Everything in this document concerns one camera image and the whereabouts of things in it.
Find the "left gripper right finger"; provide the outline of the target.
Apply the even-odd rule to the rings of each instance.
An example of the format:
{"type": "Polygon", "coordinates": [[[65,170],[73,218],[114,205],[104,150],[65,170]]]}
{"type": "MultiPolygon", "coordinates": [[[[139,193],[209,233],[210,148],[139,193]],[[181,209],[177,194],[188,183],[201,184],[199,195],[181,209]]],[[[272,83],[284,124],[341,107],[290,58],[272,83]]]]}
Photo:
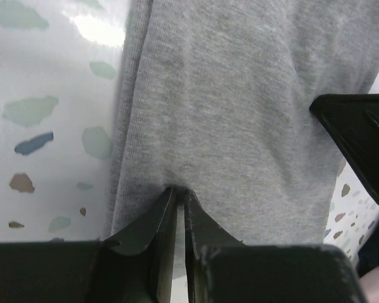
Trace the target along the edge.
{"type": "Polygon", "coordinates": [[[183,195],[190,302],[367,302],[346,255],[326,244],[247,246],[183,195]]]}

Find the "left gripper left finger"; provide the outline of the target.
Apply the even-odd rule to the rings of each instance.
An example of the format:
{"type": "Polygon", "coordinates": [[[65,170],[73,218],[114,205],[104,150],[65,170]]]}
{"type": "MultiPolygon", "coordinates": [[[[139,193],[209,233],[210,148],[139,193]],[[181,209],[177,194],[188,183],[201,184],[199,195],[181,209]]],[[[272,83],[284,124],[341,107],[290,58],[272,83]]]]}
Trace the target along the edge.
{"type": "Polygon", "coordinates": [[[0,302],[169,302],[176,191],[104,241],[0,243],[0,302]]]}

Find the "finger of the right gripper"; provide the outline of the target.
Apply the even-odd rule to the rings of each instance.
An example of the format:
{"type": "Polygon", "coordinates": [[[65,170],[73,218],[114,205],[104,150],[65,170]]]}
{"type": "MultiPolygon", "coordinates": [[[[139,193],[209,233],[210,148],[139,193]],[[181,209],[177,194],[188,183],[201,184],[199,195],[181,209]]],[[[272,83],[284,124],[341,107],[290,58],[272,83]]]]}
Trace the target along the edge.
{"type": "Polygon", "coordinates": [[[379,205],[379,94],[321,95],[310,112],[379,205]]]}

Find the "grey tank top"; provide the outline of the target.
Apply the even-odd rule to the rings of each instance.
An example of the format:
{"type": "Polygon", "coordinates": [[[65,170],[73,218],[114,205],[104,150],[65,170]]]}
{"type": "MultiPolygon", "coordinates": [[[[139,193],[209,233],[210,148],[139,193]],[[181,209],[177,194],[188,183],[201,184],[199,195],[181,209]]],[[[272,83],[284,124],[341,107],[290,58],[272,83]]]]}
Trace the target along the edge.
{"type": "Polygon", "coordinates": [[[105,236],[192,189],[251,245],[320,243],[341,155],[309,107],[367,93],[379,1],[133,1],[105,236]]]}

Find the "navy lettered tank top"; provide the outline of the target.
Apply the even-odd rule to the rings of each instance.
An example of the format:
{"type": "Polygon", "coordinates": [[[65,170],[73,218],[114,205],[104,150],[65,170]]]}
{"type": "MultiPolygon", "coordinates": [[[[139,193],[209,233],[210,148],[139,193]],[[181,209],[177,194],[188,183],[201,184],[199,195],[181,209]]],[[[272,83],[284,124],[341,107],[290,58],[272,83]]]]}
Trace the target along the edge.
{"type": "Polygon", "coordinates": [[[361,278],[379,266],[379,224],[358,252],[358,276],[361,278]]]}

